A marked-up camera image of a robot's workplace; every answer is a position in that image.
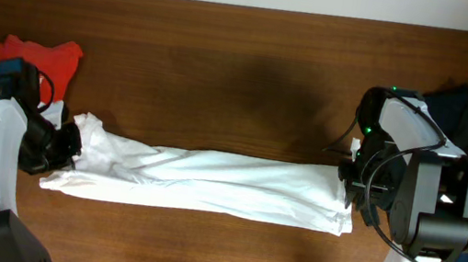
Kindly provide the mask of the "white printed t-shirt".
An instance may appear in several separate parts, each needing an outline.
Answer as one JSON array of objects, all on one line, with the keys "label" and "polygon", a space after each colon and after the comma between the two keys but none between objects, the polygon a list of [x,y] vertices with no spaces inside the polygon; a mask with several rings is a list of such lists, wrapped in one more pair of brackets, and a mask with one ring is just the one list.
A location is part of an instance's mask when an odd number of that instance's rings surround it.
[{"label": "white printed t-shirt", "polygon": [[228,213],[320,233],[349,234],[351,207],[331,165],[295,164],[220,151],[152,146],[74,118],[82,151],[40,187],[104,202]]}]

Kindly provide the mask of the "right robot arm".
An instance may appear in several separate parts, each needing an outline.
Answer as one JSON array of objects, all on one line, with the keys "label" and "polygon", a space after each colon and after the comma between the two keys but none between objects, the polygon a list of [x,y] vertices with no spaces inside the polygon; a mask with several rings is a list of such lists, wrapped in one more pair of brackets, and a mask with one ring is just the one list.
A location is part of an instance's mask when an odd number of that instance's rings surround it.
[{"label": "right robot arm", "polygon": [[346,203],[389,254],[383,262],[453,262],[468,253],[468,161],[415,91],[368,89],[363,141],[338,165]]}]

